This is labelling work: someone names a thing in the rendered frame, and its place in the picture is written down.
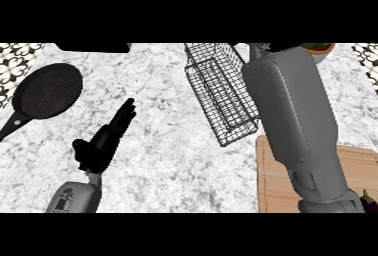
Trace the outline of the black frying pan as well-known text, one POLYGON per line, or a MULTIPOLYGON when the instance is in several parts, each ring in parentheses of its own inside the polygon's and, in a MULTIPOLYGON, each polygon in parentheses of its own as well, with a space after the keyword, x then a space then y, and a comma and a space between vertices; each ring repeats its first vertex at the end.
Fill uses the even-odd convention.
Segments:
POLYGON ((77 67, 55 63, 36 70, 14 93, 12 114, 0 129, 0 141, 34 119, 49 119, 76 103, 83 90, 83 75, 77 67))

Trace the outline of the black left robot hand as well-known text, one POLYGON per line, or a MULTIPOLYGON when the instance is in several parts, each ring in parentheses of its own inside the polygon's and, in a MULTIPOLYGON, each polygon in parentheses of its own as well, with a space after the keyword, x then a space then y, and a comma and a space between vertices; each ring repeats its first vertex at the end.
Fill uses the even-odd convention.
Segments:
POLYGON ((118 109, 114 118, 98 130, 90 141, 76 139, 73 147, 76 160, 80 163, 79 169, 101 174, 112 161, 120 140, 136 117, 135 99, 129 98, 118 109))

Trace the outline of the black appliance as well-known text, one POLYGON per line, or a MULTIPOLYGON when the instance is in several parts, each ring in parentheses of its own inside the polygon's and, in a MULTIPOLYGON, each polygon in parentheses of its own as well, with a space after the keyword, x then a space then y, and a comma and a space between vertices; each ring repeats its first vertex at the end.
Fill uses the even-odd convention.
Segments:
POLYGON ((115 44, 68 44, 58 43, 56 46, 64 51, 73 52, 101 52, 101 53, 129 53, 130 45, 115 45, 115 44))

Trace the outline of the purple eggplant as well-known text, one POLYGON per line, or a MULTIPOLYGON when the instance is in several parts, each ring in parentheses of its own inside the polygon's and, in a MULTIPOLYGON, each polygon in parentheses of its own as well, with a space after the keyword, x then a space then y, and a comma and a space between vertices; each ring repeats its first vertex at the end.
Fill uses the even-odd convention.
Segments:
POLYGON ((364 191, 361 202, 366 213, 378 213, 378 202, 368 195, 368 191, 364 191))

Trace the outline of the terracotta plant pot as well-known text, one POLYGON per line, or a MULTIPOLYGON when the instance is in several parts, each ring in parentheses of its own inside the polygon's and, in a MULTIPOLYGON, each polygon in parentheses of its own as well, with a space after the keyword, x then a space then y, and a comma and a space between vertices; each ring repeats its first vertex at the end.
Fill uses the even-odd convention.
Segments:
POLYGON ((328 54, 334 47, 334 43, 303 43, 301 47, 307 50, 307 52, 313 55, 328 54))

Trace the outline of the wooden cutting board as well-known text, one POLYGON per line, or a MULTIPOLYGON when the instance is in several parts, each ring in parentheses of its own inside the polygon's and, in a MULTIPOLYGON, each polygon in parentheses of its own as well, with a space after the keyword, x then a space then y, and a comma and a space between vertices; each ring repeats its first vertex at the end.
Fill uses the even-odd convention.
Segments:
MULTIPOLYGON (((347 184, 352 190, 378 202, 378 153, 350 146, 337 147, 347 184)), ((300 197, 285 166, 275 160, 268 137, 256 140, 260 213, 297 213, 300 197)))

